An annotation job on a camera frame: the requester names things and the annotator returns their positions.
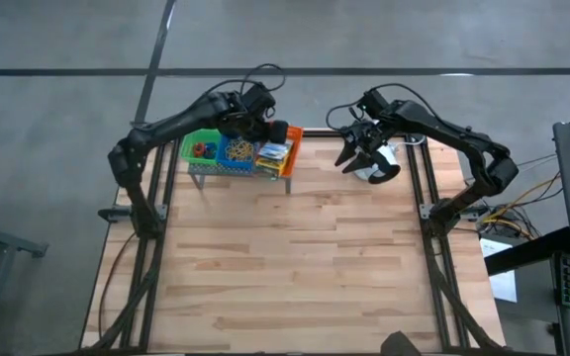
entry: gray floor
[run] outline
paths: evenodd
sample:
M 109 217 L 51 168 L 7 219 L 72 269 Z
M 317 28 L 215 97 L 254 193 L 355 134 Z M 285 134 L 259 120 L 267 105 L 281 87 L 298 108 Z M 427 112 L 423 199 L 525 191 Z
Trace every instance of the gray floor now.
M 164 3 L 0 0 L 0 68 L 147 67 Z M 570 0 L 431 4 L 179 0 L 160 66 L 570 67 Z M 146 119 L 183 109 L 219 79 L 158 78 Z M 570 76 L 292 77 L 276 93 L 277 117 L 323 127 L 328 107 L 388 81 L 413 86 L 445 119 L 488 133 L 517 161 L 553 152 L 551 125 L 570 121 Z M 116 193 L 106 153 L 129 129 L 143 82 L 0 77 L 0 228 L 50 243 L 43 260 L 16 261 L 0 303 L 0 355 L 77 347 L 107 229 L 95 212 Z M 527 171 L 491 202 L 556 171 L 555 162 Z M 542 232 L 566 224 L 561 198 L 528 211 Z M 555 315 L 537 302 L 548 267 L 517 273 L 520 302 L 499 302 L 508 344 L 551 351 L 539 320 Z

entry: wooden tabletop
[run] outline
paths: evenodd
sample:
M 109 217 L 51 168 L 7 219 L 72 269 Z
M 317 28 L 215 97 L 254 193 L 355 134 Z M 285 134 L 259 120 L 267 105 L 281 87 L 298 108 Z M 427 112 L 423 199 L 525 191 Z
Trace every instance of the wooden tabletop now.
M 464 188 L 457 153 L 435 141 L 429 149 L 439 194 L 451 197 Z M 401 173 L 381 185 L 341 174 L 340 150 L 337 138 L 305 138 L 290 196 L 282 181 L 241 177 L 207 177 L 199 191 L 179 163 L 149 351 L 379 352 L 397 330 L 422 351 L 440 350 L 406 149 Z M 117 202 L 129 202 L 125 192 Z M 99 295 L 132 232 L 129 222 L 109 229 L 83 346 L 98 339 Z M 461 299 L 504 344 L 476 234 L 449 240 Z M 108 289 L 103 329 L 126 303 L 136 245 Z M 446 317 L 453 331 L 449 306 Z

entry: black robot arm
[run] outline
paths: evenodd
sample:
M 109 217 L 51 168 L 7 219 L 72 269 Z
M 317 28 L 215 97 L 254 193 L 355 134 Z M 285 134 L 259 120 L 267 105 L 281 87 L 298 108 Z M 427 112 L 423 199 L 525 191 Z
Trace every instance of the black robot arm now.
M 242 95 L 239 92 L 204 94 L 183 112 L 156 123 L 136 126 L 118 141 L 108 158 L 116 182 L 125 188 L 132 202 L 131 220 L 137 236 L 157 238 L 161 233 L 161 220 L 141 188 L 146 157 L 152 149 L 199 129 L 219 129 L 222 134 L 237 134 L 250 141 L 274 140 L 270 123 L 263 119 L 274 105 L 269 90 L 262 83 L 254 82 Z
M 518 168 L 510 159 L 510 151 L 493 142 L 486 134 L 473 133 L 471 128 L 462 128 L 446 122 L 425 107 L 410 100 L 395 100 L 388 103 L 372 89 L 357 102 L 373 121 L 357 121 L 338 131 L 344 138 L 344 149 L 336 166 L 355 156 L 342 171 L 351 172 L 378 164 L 384 172 L 385 158 L 377 152 L 380 146 L 396 133 L 424 134 L 463 152 L 469 160 L 474 183 L 452 199 L 443 199 L 430 210 L 427 222 L 428 233 L 445 235 L 458 223 L 460 212 L 483 197 L 502 193 L 518 174 Z M 485 154 L 492 161 L 486 163 Z M 389 172 L 375 183 L 388 181 L 396 172 Z

